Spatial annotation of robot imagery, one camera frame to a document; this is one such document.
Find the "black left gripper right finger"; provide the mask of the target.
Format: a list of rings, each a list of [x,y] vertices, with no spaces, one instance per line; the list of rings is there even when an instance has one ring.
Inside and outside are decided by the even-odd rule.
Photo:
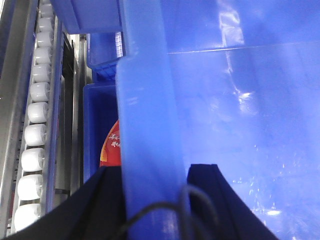
[[[191,210],[217,240],[276,240],[277,237],[252,213],[229,185],[216,164],[192,164],[187,183],[202,190],[216,213],[196,196],[190,197]]]

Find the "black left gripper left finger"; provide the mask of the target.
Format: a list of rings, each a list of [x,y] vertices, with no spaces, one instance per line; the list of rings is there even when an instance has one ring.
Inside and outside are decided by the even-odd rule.
[[[101,167],[73,195],[10,240],[125,240],[122,170]]]

